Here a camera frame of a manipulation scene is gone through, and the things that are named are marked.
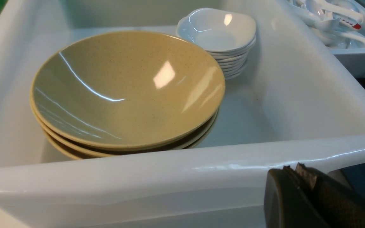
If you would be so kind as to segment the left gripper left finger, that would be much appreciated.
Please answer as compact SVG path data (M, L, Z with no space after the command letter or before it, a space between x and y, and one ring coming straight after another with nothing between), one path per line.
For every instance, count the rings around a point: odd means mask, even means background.
M266 177L264 214L267 228L327 228L308 198L304 180L291 168L270 169Z

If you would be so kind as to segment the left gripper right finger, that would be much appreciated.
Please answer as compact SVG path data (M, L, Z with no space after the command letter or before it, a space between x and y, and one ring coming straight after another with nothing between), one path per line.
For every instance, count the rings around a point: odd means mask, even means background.
M365 228L364 197L316 168L298 163L284 170L331 227Z

